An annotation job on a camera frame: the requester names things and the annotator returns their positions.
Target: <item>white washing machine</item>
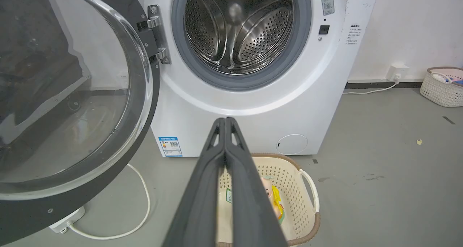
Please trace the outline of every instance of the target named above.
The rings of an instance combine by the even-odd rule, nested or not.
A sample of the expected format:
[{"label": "white washing machine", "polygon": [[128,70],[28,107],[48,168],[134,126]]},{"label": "white washing machine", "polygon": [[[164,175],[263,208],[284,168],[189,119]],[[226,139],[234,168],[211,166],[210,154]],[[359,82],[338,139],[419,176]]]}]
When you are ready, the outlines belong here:
[{"label": "white washing machine", "polygon": [[237,119],[251,152],[316,154],[375,0],[139,0],[156,5],[161,65],[152,130],[165,157],[197,157]]}]

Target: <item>power cord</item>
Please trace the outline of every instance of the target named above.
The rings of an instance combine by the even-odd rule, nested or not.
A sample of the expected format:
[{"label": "power cord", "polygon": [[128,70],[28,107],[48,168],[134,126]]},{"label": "power cord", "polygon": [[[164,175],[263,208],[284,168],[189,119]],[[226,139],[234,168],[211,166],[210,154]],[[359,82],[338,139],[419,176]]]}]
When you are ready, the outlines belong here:
[{"label": "power cord", "polygon": [[146,214],[145,214],[145,217],[143,218],[142,222],[141,222],[137,227],[135,227],[134,229],[132,229],[132,230],[130,230],[130,231],[128,231],[128,232],[126,232],[126,233],[124,233],[124,234],[114,235],[114,236],[112,236],[112,237],[96,237],[96,236],[94,236],[94,235],[87,234],[87,233],[85,233],[85,232],[83,232],[83,231],[77,229],[76,227],[74,227],[74,224],[72,224],[71,222],[67,222],[67,225],[68,225],[68,227],[69,227],[71,230],[73,230],[74,232],[76,232],[76,233],[82,235],[83,237],[87,237],[87,238],[90,238],[90,239],[93,239],[93,240],[113,240],[113,239],[118,239],[118,238],[126,237],[127,235],[132,234],[133,232],[135,232],[135,231],[137,231],[138,229],[140,229],[140,227],[142,227],[142,225],[145,223],[146,219],[148,218],[149,211],[151,210],[151,201],[150,201],[150,199],[149,199],[148,188],[147,188],[147,186],[146,186],[146,183],[145,183],[145,181],[144,181],[144,179],[143,179],[142,174],[140,174],[140,172],[139,172],[136,168],[134,168],[134,166],[132,166],[131,164],[128,163],[127,166],[128,166],[129,168],[132,168],[132,169],[137,173],[137,175],[139,175],[139,177],[140,177],[140,179],[141,179],[141,181],[142,181],[142,183],[143,183],[143,187],[144,187],[144,189],[145,189],[146,198],[147,198],[147,200],[148,200],[148,209],[146,210]]},{"label": "power cord", "polygon": [[385,89],[377,89],[377,90],[372,90],[372,91],[369,91],[369,92],[343,92],[343,94],[370,94],[370,93],[373,93],[373,92],[385,91],[385,90],[388,90],[388,89],[392,89],[397,84],[399,84],[400,78],[401,78],[400,74],[396,74],[395,77],[394,77],[395,84],[392,85],[391,87],[387,87]]},{"label": "power cord", "polygon": [[377,89],[377,90],[372,90],[372,91],[369,91],[369,92],[343,92],[343,94],[370,94],[370,93],[373,93],[373,92],[379,92],[379,91],[384,91],[384,90],[388,90],[388,89],[392,89],[396,86],[397,84],[394,84],[392,85],[391,87],[387,87],[385,89]]}]

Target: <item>washing machine door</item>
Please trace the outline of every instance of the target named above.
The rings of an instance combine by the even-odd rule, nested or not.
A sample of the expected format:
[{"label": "washing machine door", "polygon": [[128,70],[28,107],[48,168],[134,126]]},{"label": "washing machine door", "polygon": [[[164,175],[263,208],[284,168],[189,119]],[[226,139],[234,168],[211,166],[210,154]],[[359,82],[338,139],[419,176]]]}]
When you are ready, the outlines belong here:
[{"label": "washing machine door", "polygon": [[154,115],[156,39],[137,0],[0,0],[0,245],[81,207]]}]

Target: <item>sticker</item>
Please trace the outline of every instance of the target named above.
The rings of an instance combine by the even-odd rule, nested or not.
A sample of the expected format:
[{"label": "sticker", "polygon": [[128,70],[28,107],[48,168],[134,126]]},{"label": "sticker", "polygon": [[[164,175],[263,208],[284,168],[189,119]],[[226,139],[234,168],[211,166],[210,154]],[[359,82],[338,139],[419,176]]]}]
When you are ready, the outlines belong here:
[{"label": "sticker", "polygon": [[119,78],[119,85],[121,89],[128,89],[129,88],[129,76],[127,75],[118,75]]},{"label": "sticker", "polygon": [[182,150],[177,137],[159,137],[164,155],[168,158],[182,157]]},{"label": "sticker", "polygon": [[347,35],[346,44],[352,44],[356,46],[360,42],[362,31],[363,29],[360,28],[360,25],[351,25],[349,34]]},{"label": "sticker", "polygon": [[334,13],[334,0],[321,0],[323,7],[323,15],[329,15]]},{"label": "sticker", "polygon": [[229,203],[232,202],[232,190],[227,188],[227,193],[225,195],[225,201],[228,201]]}]

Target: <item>concrete floor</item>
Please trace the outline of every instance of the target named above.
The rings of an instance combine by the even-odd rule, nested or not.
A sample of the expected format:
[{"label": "concrete floor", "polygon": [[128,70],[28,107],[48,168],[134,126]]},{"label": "concrete floor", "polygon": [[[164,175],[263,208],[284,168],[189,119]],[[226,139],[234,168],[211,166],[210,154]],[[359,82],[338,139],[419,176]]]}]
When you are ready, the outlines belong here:
[{"label": "concrete floor", "polygon": [[[463,107],[440,107],[418,89],[344,95],[320,153],[294,156],[320,195],[321,228],[303,246],[461,246],[462,137]],[[7,246],[161,246],[165,221],[172,218],[196,159],[162,158],[155,143],[148,133],[131,161],[153,202],[137,232],[96,241],[44,229]],[[146,199],[137,175],[125,169],[85,207],[76,227],[113,235],[139,223]]]}]

